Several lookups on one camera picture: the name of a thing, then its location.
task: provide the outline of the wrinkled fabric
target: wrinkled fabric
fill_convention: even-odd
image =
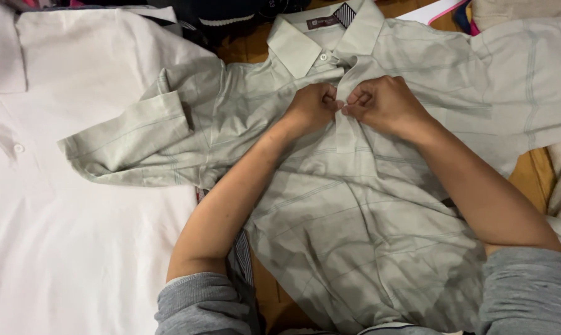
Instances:
[[[330,82],[345,99],[384,74],[403,76],[505,176],[519,154],[561,141],[561,19],[471,38],[384,19],[372,1],[347,4],[357,15],[346,31],[306,25],[342,4],[279,16],[263,63],[204,57],[163,70],[140,102],[60,141],[62,152],[93,182],[211,188],[297,89]],[[411,144],[337,113],[287,150],[246,229],[261,263],[326,330],[473,330],[484,252],[446,197]]]

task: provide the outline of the shirt sleeve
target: shirt sleeve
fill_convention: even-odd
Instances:
[[[224,275],[202,272],[173,279],[158,294],[156,335],[248,335],[249,307]]]
[[[502,248],[484,265],[482,335],[561,335],[561,253]]]

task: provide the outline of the shirt collar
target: shirt collar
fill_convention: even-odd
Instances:
[[[0,4],[0,93],[26,91],[26,76],[15,19],[15,12]]]
[[[307,75],[322,48],[286,18],[300,16],[300,19],[308,20],[330,16],[342,4],[294,14],[280,14],[276,17],[268,36],[268,46],[296,79]],[[339,58],[371,55],[384,22],[384,15],[372,0],[350,0],[346,4],[357,14],[332,54]]]

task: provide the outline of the clothing tag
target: clothing tag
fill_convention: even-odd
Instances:
[[[346,3],[342,4],[342,6],[332,14],[345,29],[351,25],[351,22],[355,19],[355,15],[357,15],[357,13]]]
[[[329,27],[338,23],[334,16],[318,17],[317,19],[307,20],[307,28],[309,30],[319,27]]]

